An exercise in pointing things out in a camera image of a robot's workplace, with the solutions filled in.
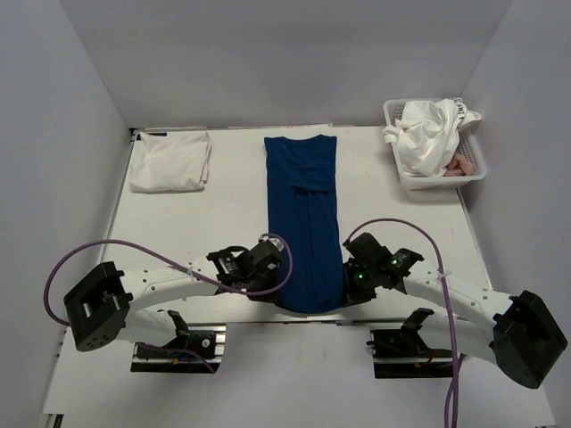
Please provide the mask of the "white printed t shirt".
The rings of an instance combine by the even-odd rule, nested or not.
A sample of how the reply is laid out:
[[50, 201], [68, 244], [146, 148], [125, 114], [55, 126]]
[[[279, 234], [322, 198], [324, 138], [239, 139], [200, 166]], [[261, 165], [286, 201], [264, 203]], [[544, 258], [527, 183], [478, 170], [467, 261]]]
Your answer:
[[459, 132], [481, 118], [460, 98], [412, 100], [383, 135], [396, 149], [405, 175], [445, 177], [445, 167], [457, 153]]

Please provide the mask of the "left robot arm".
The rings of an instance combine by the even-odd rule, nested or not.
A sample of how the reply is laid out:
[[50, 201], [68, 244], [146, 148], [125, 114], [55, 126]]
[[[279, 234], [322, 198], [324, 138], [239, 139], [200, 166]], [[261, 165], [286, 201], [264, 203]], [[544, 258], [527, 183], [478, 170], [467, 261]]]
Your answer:
[[186, 266], [165, 259], [165, 268], [120, 270], [95, 266], [63, 299], [76, 349], [89, 352], [116, 340], [183, 353], [188, 333], [173, 301], [232, 293], [274, 302], [293, 272], [293, 255], [279, 235], [264, 234], [251, 248], [230, 246]]

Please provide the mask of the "pink t shirt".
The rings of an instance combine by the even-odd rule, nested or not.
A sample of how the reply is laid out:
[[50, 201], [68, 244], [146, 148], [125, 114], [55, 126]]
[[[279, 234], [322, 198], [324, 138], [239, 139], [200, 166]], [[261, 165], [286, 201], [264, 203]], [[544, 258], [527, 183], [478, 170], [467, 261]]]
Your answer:
[[470, 160], [459, 153], [455, 153], [451, 161], [446, 165], [444, 175], [446, 177], [472, 176], [474, 170], [475, 167]]

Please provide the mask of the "blue t shirt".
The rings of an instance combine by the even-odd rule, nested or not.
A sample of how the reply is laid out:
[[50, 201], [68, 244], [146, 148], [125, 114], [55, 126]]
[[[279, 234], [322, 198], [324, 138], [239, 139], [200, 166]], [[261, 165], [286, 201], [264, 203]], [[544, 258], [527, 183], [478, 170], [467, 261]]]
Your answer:
[[337, 221], [337, 138], [266, 137], [269, 231], [288, 243], [292, 274], [277, 305], [322, 314], [344, 303], [343, 255]]

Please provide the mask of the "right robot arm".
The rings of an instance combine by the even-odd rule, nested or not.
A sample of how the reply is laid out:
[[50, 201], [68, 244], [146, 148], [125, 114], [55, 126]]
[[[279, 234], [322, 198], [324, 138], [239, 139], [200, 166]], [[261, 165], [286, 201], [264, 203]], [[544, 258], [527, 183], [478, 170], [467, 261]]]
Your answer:
[[394, 342], [374, 332], [378, 356], [425, 356], [430, 350], [457, 351], [496, 365], [515, 383], [537, 389], [568, 345], [544, 301], [535, 293], [518, 296], [443, 275], [408, 249], [390, 252], [370, 233], [344, 242], [343, 265], [349, 305], [375, 299], [382, 287], [450, 309], [453, 319], [418, 308], [402, 323]]

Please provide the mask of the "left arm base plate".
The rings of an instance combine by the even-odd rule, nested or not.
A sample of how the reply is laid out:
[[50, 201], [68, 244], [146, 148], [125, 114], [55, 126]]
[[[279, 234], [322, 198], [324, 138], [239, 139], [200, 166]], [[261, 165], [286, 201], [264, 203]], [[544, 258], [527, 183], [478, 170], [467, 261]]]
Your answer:
[[224, 325], [190, 325], [175, 310], [160, 310], [173, 333], [162, 346], [136, 342], [132, 373], [214, 375], [222, 361], [226, 342]]

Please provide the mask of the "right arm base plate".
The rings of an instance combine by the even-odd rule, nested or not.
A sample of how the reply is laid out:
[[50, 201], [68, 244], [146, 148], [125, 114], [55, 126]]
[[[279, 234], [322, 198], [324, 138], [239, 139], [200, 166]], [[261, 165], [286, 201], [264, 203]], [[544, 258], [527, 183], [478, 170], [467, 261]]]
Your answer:
[[430, 348], [420, 337], [431, 309], [416, 309], [397, 326], [371, 326], [367, 346], [372, 352], [376, 379], [452, 378], [449, 345]]

